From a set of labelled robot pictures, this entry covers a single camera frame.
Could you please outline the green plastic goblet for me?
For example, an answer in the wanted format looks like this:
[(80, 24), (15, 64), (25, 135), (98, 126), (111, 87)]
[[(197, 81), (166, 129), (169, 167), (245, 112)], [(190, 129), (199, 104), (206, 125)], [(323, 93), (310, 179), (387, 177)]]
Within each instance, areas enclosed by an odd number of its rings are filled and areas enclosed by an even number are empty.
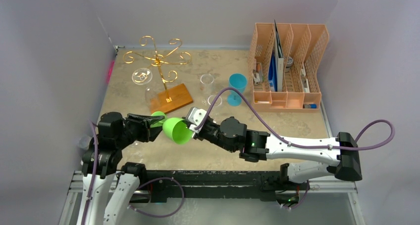
[(193, 132), (183, 118), (167, 118), (166, 114), (160, 111), (152, 113), (151, 116), (163, 116), (163, 119), (152, 124), (152, 127), (162, 127), (164, 134), (174, 143), (185, 144), (192, 138)]

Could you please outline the clear flute wine glass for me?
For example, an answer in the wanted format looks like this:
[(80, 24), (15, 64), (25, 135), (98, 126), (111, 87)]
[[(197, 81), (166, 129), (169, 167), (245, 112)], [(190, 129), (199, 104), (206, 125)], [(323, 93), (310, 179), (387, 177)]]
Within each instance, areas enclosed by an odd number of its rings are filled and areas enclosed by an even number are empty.
[(145, 104), (150, 108), (156, 103), (157, 93), (153, 82), (154, 75), (148, 68), (138, 68), (131, 76), (134, 84), (141, 86)]

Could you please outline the clear glass near left arm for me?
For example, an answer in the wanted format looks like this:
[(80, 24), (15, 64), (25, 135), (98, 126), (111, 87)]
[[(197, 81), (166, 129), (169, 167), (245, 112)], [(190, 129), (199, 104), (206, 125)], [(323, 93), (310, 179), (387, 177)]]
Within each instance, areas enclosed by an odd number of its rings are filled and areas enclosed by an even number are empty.
[(141, 144), (141, 142), (135, 141), (131, 145), (129, 145), (129, 148), (137, 148), (140, 144)]

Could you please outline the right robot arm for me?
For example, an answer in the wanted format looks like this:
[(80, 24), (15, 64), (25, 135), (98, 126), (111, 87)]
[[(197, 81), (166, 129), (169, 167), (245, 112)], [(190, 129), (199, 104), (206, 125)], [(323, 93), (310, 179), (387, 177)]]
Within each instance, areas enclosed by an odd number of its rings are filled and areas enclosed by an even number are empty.
[(296, 159), (300, 163), (283, 164), (278, 175), (279, 185), (285, 189), (312, 178), (332, 175), (343, 181), (362, 180), (358, 145), (347, 132), (324, 139), (278, 139), (265, 131), (250, 130), (234, 117), (215, 123), (211, 118), (201, 128), (189, 127), (194, 139), (207, 140), (247, 162), (276, 159)]

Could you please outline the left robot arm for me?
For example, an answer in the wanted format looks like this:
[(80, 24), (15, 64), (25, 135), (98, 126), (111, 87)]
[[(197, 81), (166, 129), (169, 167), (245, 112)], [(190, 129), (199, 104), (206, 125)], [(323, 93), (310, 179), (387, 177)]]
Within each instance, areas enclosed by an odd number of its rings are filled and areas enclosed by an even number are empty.
[(82, 156), (83, 197), (79, 209), (79, 225), (116, 225), (129, 207), (135, 190), (146, 187), (148, 177), (144, 164), (126, 163), (111, 189), (122, 150), (134, 142), (153, 142), (162, 131), (166, 115), (155, 112), (151, 116), (108, 112), (97, 125), (91, 124), (94, 137)]

